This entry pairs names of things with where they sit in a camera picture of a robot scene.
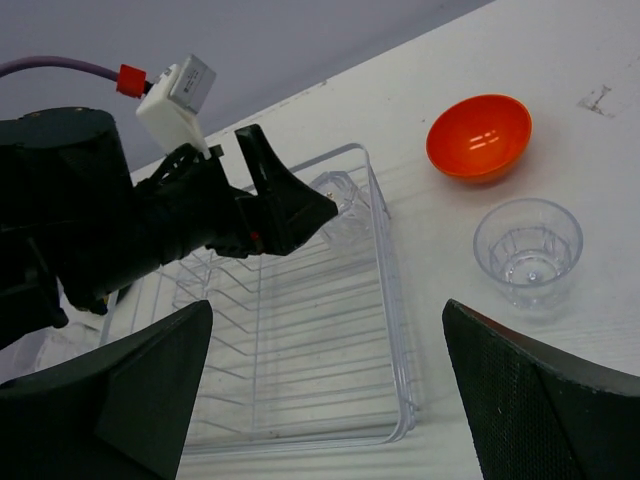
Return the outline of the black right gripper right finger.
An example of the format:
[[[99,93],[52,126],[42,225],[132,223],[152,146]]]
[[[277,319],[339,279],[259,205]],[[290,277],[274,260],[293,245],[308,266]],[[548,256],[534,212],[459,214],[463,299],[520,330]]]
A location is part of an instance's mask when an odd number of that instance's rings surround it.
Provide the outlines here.
[[[636,479],[639,379],[449,300],[444,336],[486,479]]]

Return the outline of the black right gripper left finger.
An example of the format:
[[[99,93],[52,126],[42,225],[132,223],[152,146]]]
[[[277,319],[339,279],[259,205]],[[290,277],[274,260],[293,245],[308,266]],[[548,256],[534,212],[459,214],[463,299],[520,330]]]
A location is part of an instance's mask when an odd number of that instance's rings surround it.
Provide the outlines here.
[[[1,386],[4,479],[173,479],[213,328],[206,301]]]

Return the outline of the orange plastic bowl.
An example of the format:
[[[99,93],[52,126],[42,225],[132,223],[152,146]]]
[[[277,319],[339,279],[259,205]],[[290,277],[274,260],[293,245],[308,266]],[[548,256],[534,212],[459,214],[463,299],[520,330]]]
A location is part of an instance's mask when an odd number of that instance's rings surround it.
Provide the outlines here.
[[[431,164],[448,178],[467,184],[488,184],[513,170],[526,151],[533,119],[519,100],[483,94],[444,111],[425,139]]]

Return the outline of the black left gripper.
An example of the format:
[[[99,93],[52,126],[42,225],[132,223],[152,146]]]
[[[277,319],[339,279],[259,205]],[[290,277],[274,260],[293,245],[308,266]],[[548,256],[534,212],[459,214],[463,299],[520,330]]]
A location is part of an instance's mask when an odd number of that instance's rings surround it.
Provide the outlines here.
[[[218,159],[191,146],[134,183],[103,110],[63,107],[3,121],[2,343],[64,327],[62,299],[102,315],[108,294],[200,247],[287,256],[337,216],[332,200],[309,193],[285,167],[258,124],[235,137],[256,194],[230,186]]]

